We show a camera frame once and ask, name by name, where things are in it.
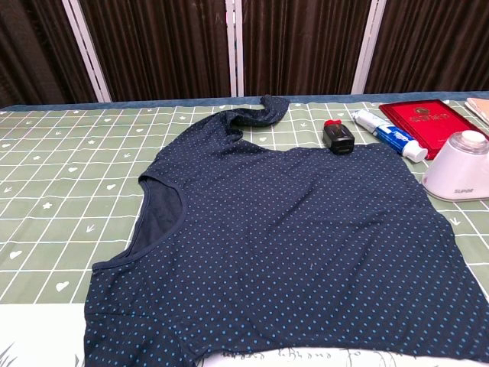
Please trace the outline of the dark blue polka dot shirt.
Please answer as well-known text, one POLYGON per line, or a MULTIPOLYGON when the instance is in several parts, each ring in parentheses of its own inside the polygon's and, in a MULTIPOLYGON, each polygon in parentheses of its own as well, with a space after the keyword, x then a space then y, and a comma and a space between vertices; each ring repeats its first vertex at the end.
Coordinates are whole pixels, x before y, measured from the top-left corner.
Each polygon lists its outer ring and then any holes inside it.
POLYGON ((366 349, 489 363, 489 303, 450 223, 393 149, 272 151, 204 118, 139 177, 130 245, 92 267, 86 367, 194 367, 218 352, 366 349))

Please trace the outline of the green checked tablecloth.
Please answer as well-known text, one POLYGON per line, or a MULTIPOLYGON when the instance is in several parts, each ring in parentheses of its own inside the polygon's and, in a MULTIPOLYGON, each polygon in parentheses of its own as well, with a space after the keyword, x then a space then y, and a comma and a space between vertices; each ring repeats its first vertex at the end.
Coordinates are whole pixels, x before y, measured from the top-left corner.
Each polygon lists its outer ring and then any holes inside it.
MULTIPOLYGON (((489 92, 290 96, 275 126, 244 130, 274 150, 322 147, 322 123, 341 119, 355 143, 373 135, 351 120, 382 102, 440 99, 483 132, 464 106, 489 92)), ((0 367, 83 367, 83 304, 93 263, 131 241, 143 194, 138 176, 190 124, 260 97, 10 106, 0 109, 0 367)), ((465 262, 489 300, 489 200, 440 201, 465 262)), ((198 367, 489 367, 471 361, 360 349, 222 353, 198 367)))

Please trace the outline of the brown spiral notebook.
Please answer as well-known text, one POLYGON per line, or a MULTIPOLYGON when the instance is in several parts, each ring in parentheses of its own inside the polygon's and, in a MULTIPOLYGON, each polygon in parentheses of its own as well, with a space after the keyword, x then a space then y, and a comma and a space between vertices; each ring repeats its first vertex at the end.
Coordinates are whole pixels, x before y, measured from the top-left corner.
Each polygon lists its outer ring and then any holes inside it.
POLYGON ((489 125, 489 99, 467 98, 465 105, 489 125))

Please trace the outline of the red certificate book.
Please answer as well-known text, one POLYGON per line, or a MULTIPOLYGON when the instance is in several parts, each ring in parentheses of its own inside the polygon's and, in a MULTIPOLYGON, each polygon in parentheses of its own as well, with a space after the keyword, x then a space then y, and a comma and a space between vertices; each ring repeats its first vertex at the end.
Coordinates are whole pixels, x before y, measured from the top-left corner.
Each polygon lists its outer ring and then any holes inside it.
POLYGON ((485 134, 466 118, 439 99, 394 102, 380 105, 382 113, 405 132, 413 136, 433 160, 448 138, 465 130, 485 134))

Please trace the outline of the white handheld garment steamer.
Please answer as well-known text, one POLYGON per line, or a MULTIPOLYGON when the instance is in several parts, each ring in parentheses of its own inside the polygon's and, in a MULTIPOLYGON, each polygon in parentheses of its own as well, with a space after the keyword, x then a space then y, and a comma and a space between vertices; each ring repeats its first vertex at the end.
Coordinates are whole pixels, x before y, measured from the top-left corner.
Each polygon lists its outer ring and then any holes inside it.
POLYGON ((489 139, 473 130, 452 134, 421 184, 441 200, 489 200, 489 139))

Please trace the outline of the small dark bottle red cap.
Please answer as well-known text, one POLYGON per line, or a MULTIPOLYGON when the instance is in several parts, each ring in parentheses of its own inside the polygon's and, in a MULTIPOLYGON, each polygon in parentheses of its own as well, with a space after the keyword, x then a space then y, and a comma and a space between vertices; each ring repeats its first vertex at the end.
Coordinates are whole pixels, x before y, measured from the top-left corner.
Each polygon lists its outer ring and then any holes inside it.
POLYGON ((352 153, 355 146, 354 135, 341 120, 330 119, 324 122, 322 140, 333 154, 352 153))

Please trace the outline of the blue white toothpaste tube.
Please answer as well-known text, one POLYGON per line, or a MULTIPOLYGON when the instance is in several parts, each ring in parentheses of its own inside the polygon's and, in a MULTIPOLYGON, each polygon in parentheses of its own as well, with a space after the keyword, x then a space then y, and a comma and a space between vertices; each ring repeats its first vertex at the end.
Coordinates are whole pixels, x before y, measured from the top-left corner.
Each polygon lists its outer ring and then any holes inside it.
POLYGON ((427 156, 427 149, 404 130, 391 122, 382 119, 366 109, 360 109, 352 114, 353 119, 374 137, 389 145, 399 155, 408 158, 413 163, 419 163, 427 156))

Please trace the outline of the dark pleated screen panel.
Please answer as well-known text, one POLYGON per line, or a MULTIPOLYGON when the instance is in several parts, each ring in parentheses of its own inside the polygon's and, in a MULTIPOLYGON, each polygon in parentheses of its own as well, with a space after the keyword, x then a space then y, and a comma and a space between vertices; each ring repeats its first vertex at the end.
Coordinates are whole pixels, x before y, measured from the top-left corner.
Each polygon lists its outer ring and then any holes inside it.
POLYGON ((0 0, 0 108, 95 101, 62 0, 0 0))
POLYGON ((348 94, 371 0, 242 0, 244 94, 348 94))
POLYGON ((489 90, 489 0, 387 0, 366 93, 489 90))
POLYGON ((79 0, 112 100, 230 96, 225 0, 79 0))

